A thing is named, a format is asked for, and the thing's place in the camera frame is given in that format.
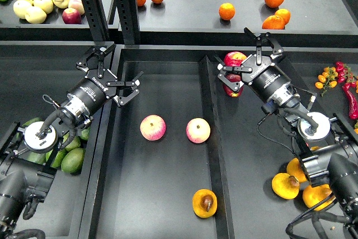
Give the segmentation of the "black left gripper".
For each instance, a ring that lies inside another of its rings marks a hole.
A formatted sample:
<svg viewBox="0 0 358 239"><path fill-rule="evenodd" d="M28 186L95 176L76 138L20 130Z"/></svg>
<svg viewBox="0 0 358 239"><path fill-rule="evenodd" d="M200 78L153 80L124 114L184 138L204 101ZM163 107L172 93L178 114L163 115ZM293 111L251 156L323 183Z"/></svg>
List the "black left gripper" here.
<svg viewBox="0 0 358 239"><path fill-rule="evenodd" d="M109 69L105 69L105 57L113 53L115 48L116 44L108 48L99 45L92 46L76 62L76 68L86 74L67 93L69 102L66 104L66 109L74 116L80 114L92 116L109 99L113 99L118 107L122 107L139 94L139 78L144 74L143 71L140 71L131 81L119 81ZM96 60L97 70L88 67L88 61L92 58ZM126 88L130 89L129 95L117 94L117 89Z"/></svg>

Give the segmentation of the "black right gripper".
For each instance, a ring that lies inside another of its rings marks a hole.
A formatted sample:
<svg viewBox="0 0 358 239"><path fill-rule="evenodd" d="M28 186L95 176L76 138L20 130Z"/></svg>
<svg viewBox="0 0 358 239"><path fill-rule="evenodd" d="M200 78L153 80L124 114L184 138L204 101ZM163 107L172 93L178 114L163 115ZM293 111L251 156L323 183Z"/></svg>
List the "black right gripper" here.
<svg viewBox="0 0 358 239"><path fill-rule="evenodd" d="M275 103L288 102L293 98L293 94L288 90L291 81L271 61L282 56L283 48L269 32L255 35L245 27L244 33L255 39L256 53L244 60L241 66L230 67L219 64L218 78L234 92L238 92L244 84L248 85L263 102L271 100ZM272 48L270 57L262 56L263 45L269 45ZM241 81L230 82L225 78L228 74L240 75Z"/></svg>

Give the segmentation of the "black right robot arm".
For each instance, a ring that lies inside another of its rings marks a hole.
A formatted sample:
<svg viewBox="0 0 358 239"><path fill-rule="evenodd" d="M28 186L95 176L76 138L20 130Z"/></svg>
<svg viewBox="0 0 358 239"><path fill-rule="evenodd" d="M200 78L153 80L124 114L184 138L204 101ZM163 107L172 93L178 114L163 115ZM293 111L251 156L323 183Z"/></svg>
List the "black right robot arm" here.
<svg viewBox="0 0 358 239"><path fill-rule="evenodd" d="M295 238L294 227L310 220L316 234L327 238L322 221L342 223L351 238L357 237L357 134L340 115L327 117L313 112L316 94L303 105L299 88L278 67L283 49L271 33L244 33L256 43L256 51L241 64L218 64L218 78L233 92L248 86L263 102L262 111L275 114L277 123L291 138L290 152L298 159L305 178L316 188L328 185L331 193L297 216L286 228ZM342 215L323 209L324 201L338 203Z"/></svg>

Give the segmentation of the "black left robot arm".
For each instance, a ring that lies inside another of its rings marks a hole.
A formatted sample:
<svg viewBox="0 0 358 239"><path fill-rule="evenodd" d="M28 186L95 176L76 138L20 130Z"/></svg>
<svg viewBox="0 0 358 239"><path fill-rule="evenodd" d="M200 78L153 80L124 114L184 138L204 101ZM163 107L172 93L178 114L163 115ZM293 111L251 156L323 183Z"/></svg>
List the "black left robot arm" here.
<svg viewBox="0 0 358 239"><path fill-rule="evenodd" d="M28 126L12 123L1 139L1 238L45 238L40 229L14 229L19 218L32 218L44 202L55 178L51 165L56 154L90 126L108 100L122 107L139 94L138 77L121 81L105 67L105 58L115 48L115 44L90 47L76 63L84 77L68 91L67 100L57 103L44 96L55 110Z"/></svg>

